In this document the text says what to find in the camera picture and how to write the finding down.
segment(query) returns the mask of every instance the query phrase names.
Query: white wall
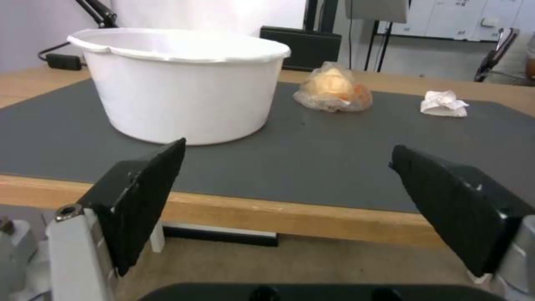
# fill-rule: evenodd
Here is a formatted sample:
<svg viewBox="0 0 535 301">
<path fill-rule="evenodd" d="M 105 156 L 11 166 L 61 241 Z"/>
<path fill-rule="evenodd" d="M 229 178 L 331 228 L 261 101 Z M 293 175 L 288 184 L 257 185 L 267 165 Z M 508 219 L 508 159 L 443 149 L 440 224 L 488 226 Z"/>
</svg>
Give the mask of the white wall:
<svg viewBox="0 0 535 301">
<path fill-rule="evenodd" d="M 372 21 L 353 22 L 354 69 L 363 69 L 372 25 Z M 0 72 L 38 66 L 42 64 L 36 56 L 39 50 L 65 41 L 72 32 L 94 27 L 93 20 L 74 0 L 2 0 Z M 348 64 L 349 58 L 348 30 L 345 1 L 339 0 L 334 32 L 343 37 L 339 62 L 344 65 Z M 376 45 L 380 39 L 381 36 L 376 37 Z M 393 37 L 386 52 L 383 72 L 471 80 L 491 48 L 491 44 L 483 43 Z M 78 53 L 75 49 L 62 52 Z M 377 47 L 374 47 L 370 66 L 374 66 L 376 53 Z"/>
<path fill-rule="evenodd" d="M 64 42 L 70 33 L 95 27 L 74 0 L 1 0 L 0 73 L 39 66 L 39 50 Z"/>
<path fill-rule="evenodd" d="M 364 69 L 366 53 L 373 29 L 371 20 L 354 20 L 351 39 L 353 69 Z M 349 64 L 349 20 L 345 1 L 338 1 L 334 32 L 342 35 L 338 62 Z M 375 38 L 369 70 L 373 70 L 380 35 Z M 413 76 L 450 78 L 471 81 L 481 60 L 494 47 L 491 43 L 392 37 L 383 62 L 382 72 Z"/>
<path fill-rule="evenodd" d="M 100 1 L 108 7 L 111 6 L 110 0 Z M 154 0 L 152 6 L 159 9 L 166 1 L 185 3 L 185 0 Z M 212 2 L 214 6 L 221 2 L 204 1 L 206 5 Z M 282 10 L 282 13 L 275 12 L 267 16 L 266 23 L 274 26 L 302 27 L 305 0 L 265 1 L 270 1 L 273 7 Z M 148 3 L 146 0 L 137 0 L 136 6 L 134 0 L 113 0 L 116 5 L 119 2 L 134 8 Z M 173 13 L 166 16 L 180 17 L 179 14 L 175 16 Z M 0 73 L 43 64 L 37 59 L 37 52 L 62 43 L 69 34 L 85 28 L 96 28 L 96 24 L 75 0 L 0 0 Z M 80 54 L 71 46 L 55 52 Z"/>
</svg>

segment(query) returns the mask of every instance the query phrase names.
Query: power adapter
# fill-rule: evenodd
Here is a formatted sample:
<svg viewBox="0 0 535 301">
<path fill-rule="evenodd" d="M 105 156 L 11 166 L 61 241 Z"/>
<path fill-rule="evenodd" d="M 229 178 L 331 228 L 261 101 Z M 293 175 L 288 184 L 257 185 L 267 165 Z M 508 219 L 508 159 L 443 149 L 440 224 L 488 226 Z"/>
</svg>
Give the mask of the power adapter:
<svg viewBox="0 0 535 301">
<path fill-rule="evenodd" d="M 82 69 L 82 62 L 79 56 L 64 54 L 47 54 L 45 60 L 48 67 L 62 70 L 79 71 Z"/>
</svg>

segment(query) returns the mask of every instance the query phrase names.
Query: white plastic bowl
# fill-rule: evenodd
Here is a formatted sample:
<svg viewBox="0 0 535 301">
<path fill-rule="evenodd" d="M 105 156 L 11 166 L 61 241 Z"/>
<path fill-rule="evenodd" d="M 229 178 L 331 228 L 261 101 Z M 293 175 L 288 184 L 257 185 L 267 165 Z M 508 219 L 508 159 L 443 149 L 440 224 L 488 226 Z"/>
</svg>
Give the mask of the white plastic bowl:
<svg viewBox="0 0 535 301">
<path fill-rule="evenodd" d="M 178 29 L 88 29 L 81 48 L 111 124 L 141 140 L 189 145 L 260 129 L 288 46 Z"/>
</svg>

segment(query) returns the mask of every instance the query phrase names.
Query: white backdrop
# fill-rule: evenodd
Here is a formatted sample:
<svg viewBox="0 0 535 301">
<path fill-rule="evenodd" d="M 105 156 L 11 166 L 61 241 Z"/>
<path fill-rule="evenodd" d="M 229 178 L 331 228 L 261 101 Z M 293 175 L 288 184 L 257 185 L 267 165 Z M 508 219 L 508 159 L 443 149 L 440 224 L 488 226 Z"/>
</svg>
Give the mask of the white backdrop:
<svg viewBox="0 0 535 301">
<path fill-rule="evenodd" d="M 194 0 L 172 0 L 174 3 L 183 5 Z M 223 7 L 236 5 L 240 0 L 196 0 L 204 2 L 203 5 L 217 7 L 221 11 Z M 304 16 L 306 0 L 245 0 L 241 11 L 237 14 L 254 10 L 265 1 L 269 1 L 270 13 L 264 14 L 262 18 L 267 25 L 301 28 Z M 101 0 L 102 3 L 110 6 L 110 0 Z M 136 7 L 134 0 L 124 0 Z M 154 7 L 165 6 L 171 0 L 151 0 Z M 192 20 L 199 11 L 190 13 L 187 10 L 173 12 L 165 10 L 169 17 L 176 20 Z M 211 10 L 211 14 L 202 15 L 202 18 L 214 18 L 217 12 Z M 219 14 L 219 20 L 228 20 L 233 23 L 242 22 L 251 24 L 255 18 L 243 16 L 239 19 L 223 17 Z M 119 15 L 119 23 L 128 16 Z M 96 24 L 92 18 L 78 6 L 75 0 L 1 0 L 0 1 L 0 73 L 26 69 L 39 66 L 42 62 L 37 59 L 37 52 L 65 41 L 67 36 L 75 31 L 85 28 L 95 28 Z M 79 54 L 73 47 L 68 47 L 59 52 Z"/>
</svg>

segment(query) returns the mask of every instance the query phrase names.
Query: bolt hole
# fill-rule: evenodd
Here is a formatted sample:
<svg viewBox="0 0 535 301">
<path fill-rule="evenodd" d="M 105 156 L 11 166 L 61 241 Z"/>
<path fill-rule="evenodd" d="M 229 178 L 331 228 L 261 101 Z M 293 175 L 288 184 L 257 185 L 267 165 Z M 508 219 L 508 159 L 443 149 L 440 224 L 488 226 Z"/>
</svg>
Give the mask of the bolt hole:
<svg viewBox="0 0 535 301">
<path fill-rule="evenodd" d="M 67 214 L 73 213 L 75 210 L 76 210 L 76 208 L 74 208 L 72 206 L 71 207 L 65 207 L 59 213 L 62 214 L 62 215 L 67 215 Z"/>
<path fill-rule="evenodd" d="M 280 297 L 274 288 L 261 285 L 251 293 L 249 301 L 280 301 Z"/>
<path fill-rule="evenodd" d="M 391 288 L 374 289 L 371 294 L 372 301 L 403 301 L 400 294 Z"/>
</svg>

